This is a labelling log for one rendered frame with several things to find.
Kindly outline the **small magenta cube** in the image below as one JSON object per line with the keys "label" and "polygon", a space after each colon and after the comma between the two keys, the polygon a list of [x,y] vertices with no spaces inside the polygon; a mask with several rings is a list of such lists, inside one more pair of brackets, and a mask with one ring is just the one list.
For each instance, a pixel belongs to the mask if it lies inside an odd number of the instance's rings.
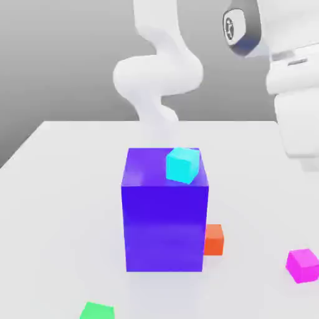
{"label": "small magenta cube", "polygon": [[291,250],[285,268],[296,283],[314,282],[319,279],[319,259],[310,249]]}

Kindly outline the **large blue box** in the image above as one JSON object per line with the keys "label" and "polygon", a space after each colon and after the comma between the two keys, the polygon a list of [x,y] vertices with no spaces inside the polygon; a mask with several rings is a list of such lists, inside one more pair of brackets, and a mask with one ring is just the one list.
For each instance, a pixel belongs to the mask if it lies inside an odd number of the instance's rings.
{"label": "large blue box", "polygon": [[191,184],[166,179],[169,148],[129,148],[121,182],[126,269],[200,272],[209,183],[204,164]]}

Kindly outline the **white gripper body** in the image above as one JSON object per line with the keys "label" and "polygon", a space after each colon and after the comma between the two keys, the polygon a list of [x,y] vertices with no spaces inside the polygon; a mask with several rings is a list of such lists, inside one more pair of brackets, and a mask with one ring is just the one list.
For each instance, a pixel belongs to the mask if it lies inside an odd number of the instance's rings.
{"label": "white gripper body", "polygon": [[286,154],[319,158],[319,88],[278,94],[274,107]]}

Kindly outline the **small cyan cube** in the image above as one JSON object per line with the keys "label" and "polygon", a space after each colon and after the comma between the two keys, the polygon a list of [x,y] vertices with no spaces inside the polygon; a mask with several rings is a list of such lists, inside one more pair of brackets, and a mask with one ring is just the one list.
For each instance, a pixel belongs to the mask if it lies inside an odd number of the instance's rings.
{"label": "small cyan cube", "polygon": [[166,179],[191,184],[199,172],[200,151],[173,148],[166,155]]}

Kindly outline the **small orange cube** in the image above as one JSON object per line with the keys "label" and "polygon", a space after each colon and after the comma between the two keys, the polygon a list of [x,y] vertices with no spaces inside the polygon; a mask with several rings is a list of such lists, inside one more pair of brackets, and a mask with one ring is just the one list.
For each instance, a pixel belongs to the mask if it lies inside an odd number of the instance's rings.
{"label": "small orange cube", "polygon": [[224,250],[224,233],[220,224],[206,226],[204,255],[222,255]]}

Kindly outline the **small green cube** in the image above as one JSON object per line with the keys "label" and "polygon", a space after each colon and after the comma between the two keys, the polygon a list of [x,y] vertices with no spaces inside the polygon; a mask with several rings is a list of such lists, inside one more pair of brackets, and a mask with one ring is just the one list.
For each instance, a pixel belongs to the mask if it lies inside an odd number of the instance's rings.
{"label": "small green cube", "polygon": [[115,319],[113,307],[87,302],[79,319]]}

